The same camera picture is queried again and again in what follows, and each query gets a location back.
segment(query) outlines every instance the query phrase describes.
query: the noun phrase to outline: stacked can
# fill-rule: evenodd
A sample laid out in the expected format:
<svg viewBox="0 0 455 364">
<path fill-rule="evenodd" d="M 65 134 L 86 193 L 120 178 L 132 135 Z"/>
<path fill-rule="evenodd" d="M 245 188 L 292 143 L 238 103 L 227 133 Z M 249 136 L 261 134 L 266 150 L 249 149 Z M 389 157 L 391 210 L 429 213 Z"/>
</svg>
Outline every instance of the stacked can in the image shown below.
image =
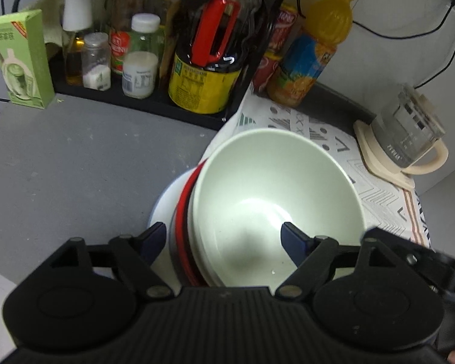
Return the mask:
<svg viewBox="0 0 455 364">
<path fill-rule="evenodd" d="M 281 56 L 277 55 L 277 53 L 283 47 L 290 35 L 297 17 L 298 11 L 296 8 L 293 8 L 288 4 L 281 5 L 277 21 L 275 22 L 273 35 L 268 45 L 268 51 L 262 57 L 258 70 L 253 77 L 255 92 L 260 93 L 265 89 L 268 80 L 277 69 L 279 61 L 281 60 Z"/>
</svg>

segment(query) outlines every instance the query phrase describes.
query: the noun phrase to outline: light green carton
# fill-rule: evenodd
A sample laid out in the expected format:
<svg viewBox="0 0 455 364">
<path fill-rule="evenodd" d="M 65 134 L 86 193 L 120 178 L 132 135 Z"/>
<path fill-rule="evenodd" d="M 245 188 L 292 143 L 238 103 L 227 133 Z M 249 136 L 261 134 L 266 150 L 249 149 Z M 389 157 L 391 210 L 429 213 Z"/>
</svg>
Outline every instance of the light green carton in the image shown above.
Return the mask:
<svg viewBox="0 0 455 364">
<path fill-rule="evenodd" d="M 54 98 L 40 9 L 0 16 L 0 70 L 12 103 L 45 108 Z"/>
</svg>

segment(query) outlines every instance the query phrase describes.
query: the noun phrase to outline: red bowl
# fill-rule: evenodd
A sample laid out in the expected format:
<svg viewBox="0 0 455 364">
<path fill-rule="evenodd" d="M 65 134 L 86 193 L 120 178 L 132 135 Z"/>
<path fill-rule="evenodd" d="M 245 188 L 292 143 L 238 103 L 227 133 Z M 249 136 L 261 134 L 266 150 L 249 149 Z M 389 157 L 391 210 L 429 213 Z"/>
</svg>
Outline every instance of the red bowl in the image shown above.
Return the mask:
<svg viewBox="0 0 455 364">
<path fill-rule="evenodd" d="M 177 242 L 177 251 L 185 275 L 192 286 L 208 286 L 204 277 L 197 267 L 194 256 L 189 246 L 189 233 L 187 231 L 187 210 L 189 208 L 190 196 L 194 190 L 200 171 L 205 161 L 200 163 L 192 172 L 187 183 L 182 190 L 180 199 L 177 204 L 177 214 L 175 217 L 175 238 Z"/>
</svg>

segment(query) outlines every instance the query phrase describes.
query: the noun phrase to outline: gray countertop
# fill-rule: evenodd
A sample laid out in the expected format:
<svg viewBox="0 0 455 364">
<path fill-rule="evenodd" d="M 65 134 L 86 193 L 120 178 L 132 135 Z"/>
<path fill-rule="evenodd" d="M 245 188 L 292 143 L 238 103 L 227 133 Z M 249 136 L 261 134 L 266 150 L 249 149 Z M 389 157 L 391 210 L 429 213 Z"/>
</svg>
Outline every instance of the gray countertop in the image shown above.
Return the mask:
<svg viewBox="0 0 455 364">
<path fill-rule="evenodd" d="M 19 282 L 72 236 L 138 234 L 163 189 L 215 131 L 58 95 L 0 114 L 0 274 Z"/>
</svg>

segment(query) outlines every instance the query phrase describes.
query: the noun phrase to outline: yellow label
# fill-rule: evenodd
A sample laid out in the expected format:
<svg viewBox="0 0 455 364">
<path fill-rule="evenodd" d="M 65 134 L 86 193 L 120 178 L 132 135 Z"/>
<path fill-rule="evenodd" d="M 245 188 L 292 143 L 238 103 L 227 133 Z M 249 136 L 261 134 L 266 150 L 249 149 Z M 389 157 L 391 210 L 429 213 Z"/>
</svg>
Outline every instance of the yellow label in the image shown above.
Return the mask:
<svg viewBox="0 0 455 364">
<path fill-rule="evenodd" d="M 240 71 L 220 74 L 192 67 L 175 55 L 168 93 L 178 106 L 210 114 L 224 109 Z"/>
</svg>

